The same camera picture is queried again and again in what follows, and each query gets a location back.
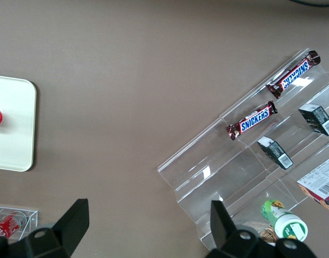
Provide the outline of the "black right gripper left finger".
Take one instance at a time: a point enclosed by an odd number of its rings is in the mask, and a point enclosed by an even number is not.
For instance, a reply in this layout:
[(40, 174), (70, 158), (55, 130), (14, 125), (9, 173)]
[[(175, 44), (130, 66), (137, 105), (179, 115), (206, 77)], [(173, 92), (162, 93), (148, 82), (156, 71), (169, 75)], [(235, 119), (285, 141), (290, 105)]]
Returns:
[(0, 236), (0, 257), (71, 257), (88, 228), (89, 201), (78, 199), (51, 228), (12, 244)]

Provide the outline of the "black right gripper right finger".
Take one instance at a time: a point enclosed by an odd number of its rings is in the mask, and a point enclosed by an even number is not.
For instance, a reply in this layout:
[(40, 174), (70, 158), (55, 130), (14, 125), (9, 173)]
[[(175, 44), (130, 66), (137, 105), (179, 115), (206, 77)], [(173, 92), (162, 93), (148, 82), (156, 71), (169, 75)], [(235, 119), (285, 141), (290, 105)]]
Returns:
[(280, 239), (272, 246), (249, 230), (237, 229), (219, 200), (211, 201), (210, 227), (216, 248), (207, 257), (316, 257), (298, 240)]

